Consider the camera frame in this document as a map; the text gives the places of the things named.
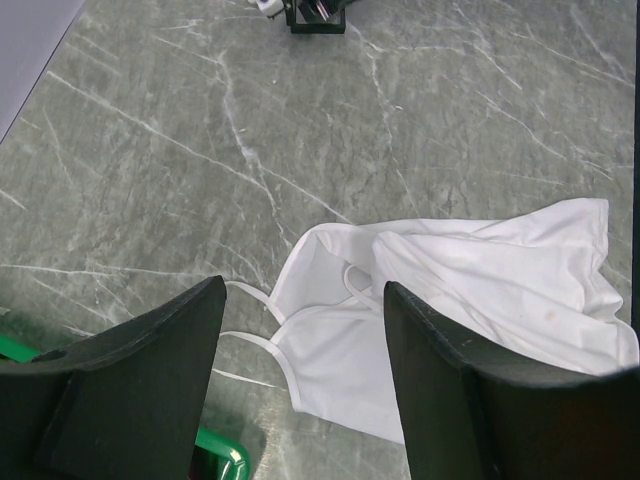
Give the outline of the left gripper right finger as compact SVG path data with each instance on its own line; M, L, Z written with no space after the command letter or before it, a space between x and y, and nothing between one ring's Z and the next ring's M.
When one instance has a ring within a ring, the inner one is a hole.
M415 479L635 479L639 372L590 376L510 351L404 286L384 326Z

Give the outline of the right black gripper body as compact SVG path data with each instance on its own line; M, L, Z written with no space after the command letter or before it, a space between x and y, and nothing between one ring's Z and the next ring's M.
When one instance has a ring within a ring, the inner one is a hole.
M307 23L327 23L356 0L300 0L297 9Z

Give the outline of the white camisole garment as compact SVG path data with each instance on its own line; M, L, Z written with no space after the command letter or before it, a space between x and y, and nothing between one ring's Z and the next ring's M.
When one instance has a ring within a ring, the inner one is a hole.
M604 375L639 363L601 275L604 199L578 198L507 220L321 224L287 258L270 293L250 288L278 330L269 352L294 410L395 443L404 440L383 321L395 281L437 312L546 364Z

